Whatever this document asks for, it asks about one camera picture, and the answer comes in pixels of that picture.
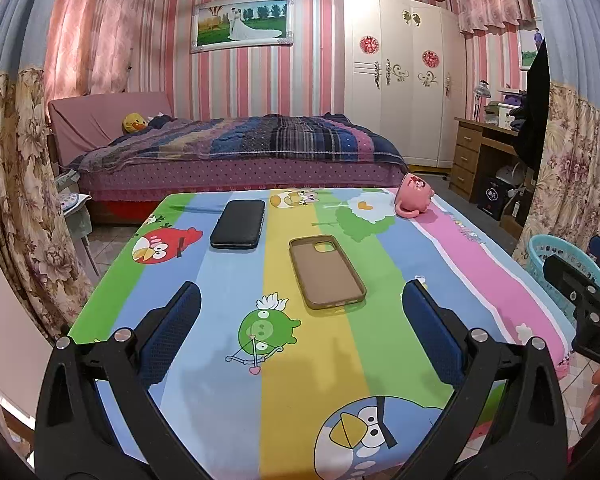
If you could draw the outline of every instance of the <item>smartphone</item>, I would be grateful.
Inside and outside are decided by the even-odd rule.
[[[211,233],[215,249],[254,249],[264,221],[262,200],[231,200]]]

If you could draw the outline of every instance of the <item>bedspread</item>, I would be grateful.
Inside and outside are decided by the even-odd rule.
[[[165,160],[294,158],[406,165],[390,141],[351,124],[340,114],[323,117],[264,117],[190,121],[176,119],[119,137],[74,159],[81,173],[120,170],[130,164]]]
[[[91,342],[135,327],[184,281],[195,282],[200,316],[149,391],[213,478],[349,480],[398,465],[452,393],[403,313],[406,281],[420,280],[439,306],[501,342],[544,338],[563,374],[574,329],[531,276],[455,209],[434,197],[426,213],[398,218],[394,192],[171,195],[122,250],[70,335]],[[245,198],[267,204],[258,247],[211,248],[227,201]],[[365,301],[306,307],[289,241],[318,234],[338,239],[366,285]],[[142,460],[108,383],[98,389],[123,449]],[[497,404],[497,390],[492,397]],[[491,403],[483,421],[493,413]]]

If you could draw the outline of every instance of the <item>striped wallpaper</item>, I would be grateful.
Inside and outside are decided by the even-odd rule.
[[[191,16],[216,0],[141,0],[129,91],[165,91],[181,118],[344,110],[342,0],[294,0],[291,46],[190,54]]]
[[[518,28],[489,27],[465,34],[466,43],[466,117],[473,119],[474,88],[480,79],[488,81],[492,100],[501,99],[500,88],[526,89],[526,72],[518,59]]]

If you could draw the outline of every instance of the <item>blue gripper pad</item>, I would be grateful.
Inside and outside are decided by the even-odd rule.
[[[186,282],[165,306],[166,314],[140,352],[138,378],[148,388],[166,375],[198,315],[202,297],[195,283]]]
[[[415,280],[404,285],[402,309],[431,365],[440,381],[459,388],[464,382],[462,349],[430,302],[433,298],[427,298]]]

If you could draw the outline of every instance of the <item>plaid blanket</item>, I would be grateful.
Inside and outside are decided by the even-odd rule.
[[[270,114],[204,122],[162,116],[137,134],[119,137],[109,146],[77,157],[68,168],[94,173],[158,160],[259,157],[390,162],[402,165],[406,171],[391,142],[351,124],[341,114],[323,117]]]

